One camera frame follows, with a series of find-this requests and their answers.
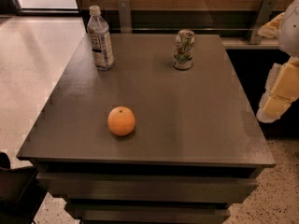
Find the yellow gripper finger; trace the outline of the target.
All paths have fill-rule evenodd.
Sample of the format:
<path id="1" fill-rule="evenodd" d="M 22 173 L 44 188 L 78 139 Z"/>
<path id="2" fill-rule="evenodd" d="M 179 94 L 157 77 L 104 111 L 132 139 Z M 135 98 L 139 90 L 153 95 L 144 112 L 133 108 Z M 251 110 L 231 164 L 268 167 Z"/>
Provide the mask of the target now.
<path id="1" fill-rule="evenodd" d="M 285 13 L 281 12 L 274 19 L 264 24 L 258 35 L 266 38 L 280 38 L 282 36 L 282 24 Z"/>
<path id="2" fill-rule="evenodd" d="M 286 63 L 274 63 L 269 71 L 265 92 L 256 114 L 258 121 L 272 123 L 299 98 L 299 59 L 291 57 Z"/>

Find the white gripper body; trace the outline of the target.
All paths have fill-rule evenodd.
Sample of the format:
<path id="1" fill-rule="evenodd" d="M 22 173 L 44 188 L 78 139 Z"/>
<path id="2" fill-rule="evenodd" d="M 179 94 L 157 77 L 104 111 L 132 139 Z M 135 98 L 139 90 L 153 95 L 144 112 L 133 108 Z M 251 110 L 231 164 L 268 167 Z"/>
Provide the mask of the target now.
<path id="1" fill-rule="evenodd" d="M 279 27 L 278 45 L 290 56 L 299 56 L 299 0 L 293 0 L 285 10 Z"/>

